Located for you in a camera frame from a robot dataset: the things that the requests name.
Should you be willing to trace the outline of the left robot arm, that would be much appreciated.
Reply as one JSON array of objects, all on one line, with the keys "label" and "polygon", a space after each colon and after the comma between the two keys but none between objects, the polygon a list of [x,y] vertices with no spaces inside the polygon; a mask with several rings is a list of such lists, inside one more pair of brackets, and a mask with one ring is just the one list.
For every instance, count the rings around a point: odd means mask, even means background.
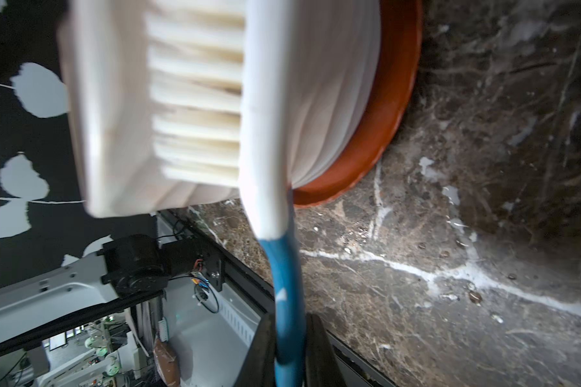
[{"label": "left robot arm", "polygon": [[0,356],[158,296],[171,264],[155,238],[131,235],[0,289]]}]

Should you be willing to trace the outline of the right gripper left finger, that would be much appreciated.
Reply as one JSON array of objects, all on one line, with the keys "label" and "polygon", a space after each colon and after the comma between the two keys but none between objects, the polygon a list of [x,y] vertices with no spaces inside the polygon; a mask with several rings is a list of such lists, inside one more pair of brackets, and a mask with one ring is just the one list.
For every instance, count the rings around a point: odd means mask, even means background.
[{"label": "right gripper left finger", "polygon": [[265,314],[258,324],[234,387],[275,387],[275,314]]}]

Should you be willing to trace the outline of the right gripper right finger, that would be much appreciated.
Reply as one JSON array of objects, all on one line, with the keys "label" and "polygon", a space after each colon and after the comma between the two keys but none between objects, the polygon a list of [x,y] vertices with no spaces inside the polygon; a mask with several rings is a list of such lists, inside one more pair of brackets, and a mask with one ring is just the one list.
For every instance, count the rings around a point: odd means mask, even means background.
[{"label": "right gripper right finger", "polygon": [[306,387],[346,386],[324,324],[318,315],[312,313],[307,314],[305,385]]}]

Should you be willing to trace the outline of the white ceramic pot with mud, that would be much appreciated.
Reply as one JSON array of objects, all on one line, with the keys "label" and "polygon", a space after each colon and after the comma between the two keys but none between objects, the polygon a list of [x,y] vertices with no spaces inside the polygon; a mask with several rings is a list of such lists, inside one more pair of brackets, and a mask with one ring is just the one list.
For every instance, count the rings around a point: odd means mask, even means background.
[{"label": "white ceramic pot with mud", "polygon": [[[300,1],[289,167],[298,190],[347,147],[379,60],[376,1]],[[245,1],[72,1],[60,34],[87,211],[146,214],[239,195]]]}]

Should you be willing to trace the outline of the white and blue scrub brush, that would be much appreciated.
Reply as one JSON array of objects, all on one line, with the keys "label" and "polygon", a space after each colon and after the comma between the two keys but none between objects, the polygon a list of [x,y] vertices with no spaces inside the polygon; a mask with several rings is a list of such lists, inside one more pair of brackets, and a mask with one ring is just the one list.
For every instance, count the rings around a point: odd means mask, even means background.
[{"label": "white and blue scrub brush", "polygon": [[270,263],[275,382],[304,378],[306,316],[290,173],[298,1],[153,1],[153,151],[166,177],[239,191]]}]

